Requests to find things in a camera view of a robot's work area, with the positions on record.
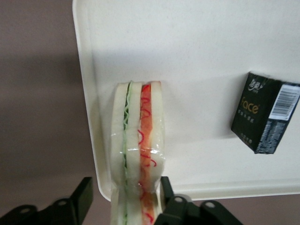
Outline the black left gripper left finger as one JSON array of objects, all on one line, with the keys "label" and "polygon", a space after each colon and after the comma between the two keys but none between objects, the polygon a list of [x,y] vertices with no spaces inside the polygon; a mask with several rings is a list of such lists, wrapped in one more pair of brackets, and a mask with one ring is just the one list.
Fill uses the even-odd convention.
[{"label": "black left gripper left finger", "polygon": [[81,225],[93,202],[93,178],[85,177],[68,198],[43,210],[35,205],[18,206],[0,218],[2,225]]}]

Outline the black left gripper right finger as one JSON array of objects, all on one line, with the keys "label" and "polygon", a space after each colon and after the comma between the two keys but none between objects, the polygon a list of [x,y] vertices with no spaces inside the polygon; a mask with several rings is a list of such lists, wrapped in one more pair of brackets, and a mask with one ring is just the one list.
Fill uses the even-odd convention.
[{"label": "black left gripper right finger", "polygon": [[241,225],[220,202],[209,200],[197,206],[187,195],[175,194],[167,176],[160,178],[163,211],[156,225]]}]

